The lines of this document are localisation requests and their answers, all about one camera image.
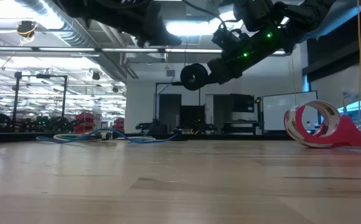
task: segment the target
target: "pink object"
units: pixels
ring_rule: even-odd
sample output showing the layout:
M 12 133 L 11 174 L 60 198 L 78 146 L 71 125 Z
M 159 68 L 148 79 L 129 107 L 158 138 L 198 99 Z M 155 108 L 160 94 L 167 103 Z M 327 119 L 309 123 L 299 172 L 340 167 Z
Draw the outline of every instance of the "pink object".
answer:
M 325 117 L 319 131 L 313 135 L 305 130 L 302 123 L 306 105 L 316 108 Z M 325 101 L 312 101 L 288 110 L 284 115 L 284 127 L 287 133 L 303 146 L 361 146 L 361 132 L 354 122 L 348 116 L 340 116 L 338 111 Z

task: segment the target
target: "tangled cable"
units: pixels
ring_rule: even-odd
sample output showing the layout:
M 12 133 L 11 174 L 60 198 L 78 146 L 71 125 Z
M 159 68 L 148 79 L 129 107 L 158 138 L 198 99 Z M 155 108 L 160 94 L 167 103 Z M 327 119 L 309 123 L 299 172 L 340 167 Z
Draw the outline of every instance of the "tangled cable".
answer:
M 166 142 L 166 141 L 170 141 L 170 140 L 174 139 L 178 135 L 178 134 L 175 134 L 175 135 L 171 136 L 170 138 L 164 139 L 164 140 L 155 140 L 154 138 L 152 138 L 150 136 L 127 137 L 123 133 L 121 133 L 113 128 L 100 128 L 100 129 L 92 131 L 88 134 L 57 134 L 54 136 L 53 139 L 38 136 L 37 140 L 38 141 L 50 141 L 50 142 L 59 143 L 59 144 L 77 142 L 77 141 L 84 141 L 84 142 L 85 141 L 88 141 L 88 142 L 99 141 L 99 140 L 101 140 L 101 138 L 98 138 L 96 134 L 98 134 L 100 131 L 112 131 L 113 133 L 117 134 L 118 136 L 121 136 L 121 138 L 116 138 L 116 139 L 125 139 L 125 140 L 129 140 L 133 143 L 139 143 L 139 144 Z

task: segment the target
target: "wooden table surface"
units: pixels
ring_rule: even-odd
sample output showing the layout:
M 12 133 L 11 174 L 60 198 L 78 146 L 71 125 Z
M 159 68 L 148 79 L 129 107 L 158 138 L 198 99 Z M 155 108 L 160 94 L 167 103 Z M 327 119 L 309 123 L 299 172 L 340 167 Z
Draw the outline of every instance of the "wooden table surface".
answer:
M 0 223 L 361 224 L 361 147 L 0 144 Z

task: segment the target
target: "hanging cable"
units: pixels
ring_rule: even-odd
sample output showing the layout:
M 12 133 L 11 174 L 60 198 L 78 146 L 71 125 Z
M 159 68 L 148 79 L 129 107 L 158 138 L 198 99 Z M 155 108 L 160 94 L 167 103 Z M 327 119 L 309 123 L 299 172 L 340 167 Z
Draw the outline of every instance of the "hanging cable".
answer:
M 32 33 L 32 32 L 28 32 L 28 35 L 27 35 L 26 38 L 28 38 L 28 37 L 31 35 L 31 33 Z M 25 44 L 25 42 L 21 42 L 21 43 L 19 44 L 19 47 L 23 46 L 24 44 Z M 15 56 L 15 54 L 16 54 L 16 52 L 14 52 L 14 53 L 9 57 L 9 59 L 6 60 L 6 62 L 0 67 L 0 70 L 1 70 L 3 67 L 5 67 L 5 65 L 13 58 L 13 56 Z
M 360 33 L 360 0 L 357 0 L 357 40 L 359 43 L 359 92 L 358 92 L 358 113 L 357 125 L 360 125 L 360 99 L 361 99 L 361 33 Z

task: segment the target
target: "black cable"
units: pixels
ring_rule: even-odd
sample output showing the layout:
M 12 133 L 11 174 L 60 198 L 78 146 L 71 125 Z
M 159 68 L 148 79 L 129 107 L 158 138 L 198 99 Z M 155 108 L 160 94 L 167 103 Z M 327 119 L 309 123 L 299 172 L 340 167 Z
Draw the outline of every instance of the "black cable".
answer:
M 195 6 L 195 5 L 193 5 L 192 3 L 190 3 L 190 2 L 188 2 L 188 1 L 186 1 L 186 0 L 182 0 L 182 2 L 184 2 L 184 3 L 187 4 L 188 6 L 194 8 L 194 9 L 200 11 L 200 12 L 204 12 L 204 13 L 207 13 L 208 15 L 211 15 L 211 16 L 214 16 L 214 17 L 218 18 L 218 19 L 220 20 L 220 22 L 221 22 L 220 25 L 223 25 L 223 28 L 226 29 L 225 21 L 223 21 L 223 19 L 221 19 L 221 17 L 220 17 L 219 15 L 216 15 L 215 13 L 213 13 L 213 12 L 211 12 L 211 11 L 208 11 L 208 10 L 206 10 L 206 9 L 203 9 L 203 8 L 201 8 L 201 7 Z
M 16 52 L 14 52 L 14 53 L 12 54 L 12 56 L 9 57 L 9 59 L 6 60 L 6 62 L 4 63 L 4 65 L 1 66 L 0 70 L 13 58 L 13 56 L 14 56 L 15 54 L 16 54 Z
M 238 21 L 240 21 L 239 19 L 230 19 L 230 20 L 227 20 L 227 21 L 223 21 L 223 22 L 221 22 L 221 24 L 219 24 L 219 26 L 218 26 L 218 29 L 220 28 L 220 26 L 222 25 L 222 24 L 225 24 L 226 22 L 238 22 Z

